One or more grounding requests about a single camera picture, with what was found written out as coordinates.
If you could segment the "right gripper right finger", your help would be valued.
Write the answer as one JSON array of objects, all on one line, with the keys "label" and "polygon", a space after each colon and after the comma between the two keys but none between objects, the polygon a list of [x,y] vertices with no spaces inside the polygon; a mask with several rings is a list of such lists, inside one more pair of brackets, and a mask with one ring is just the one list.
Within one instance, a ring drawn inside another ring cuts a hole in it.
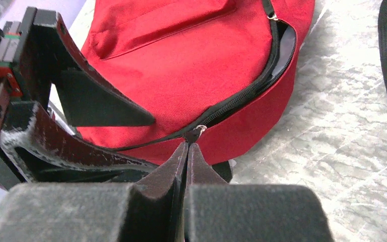
[{"label": "right gripper right finger", "polygon": [[186,241],[333,241],[317,195],[300,185],[230,185],[204,160],[187,157]]}]

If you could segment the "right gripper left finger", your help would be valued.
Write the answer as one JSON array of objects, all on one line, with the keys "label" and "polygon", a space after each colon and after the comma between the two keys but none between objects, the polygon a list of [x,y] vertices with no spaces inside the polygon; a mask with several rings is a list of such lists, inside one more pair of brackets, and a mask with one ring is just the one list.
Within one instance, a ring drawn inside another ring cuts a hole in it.
[{"label": "right gripper left finger", "polygon": [[0,203],[0,241],[183,241],[188,144],[137,183],[36,183]]}]

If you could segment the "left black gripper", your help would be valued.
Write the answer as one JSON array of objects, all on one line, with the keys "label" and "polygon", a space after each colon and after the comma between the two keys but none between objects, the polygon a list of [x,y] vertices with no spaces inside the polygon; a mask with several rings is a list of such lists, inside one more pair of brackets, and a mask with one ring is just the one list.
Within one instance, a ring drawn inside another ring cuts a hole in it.
[{"label": "left black gripper", "polygon": [[[0,29],[1,189],[23,181],[15,167],[27,182],[63,183],[136,182],[157,168],[67,133],[42,107],[52,85],[72,126],[139,127],[155,121],[88,63],[58,12],[28,7],[21,24]],[[10,104],[19,97],[35,101]]]}]

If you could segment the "red student backpack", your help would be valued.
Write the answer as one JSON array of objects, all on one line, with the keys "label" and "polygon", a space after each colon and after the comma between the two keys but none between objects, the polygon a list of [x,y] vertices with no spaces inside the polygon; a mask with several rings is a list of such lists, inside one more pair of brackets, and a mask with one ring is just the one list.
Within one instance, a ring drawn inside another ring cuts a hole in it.
[{"label": "red student backpack", "polygon": [[97,1],[83,53],[148,109],[146,127],[79,128],[163,162],[199,123],[239,182],[387,186],[380,1]]}]

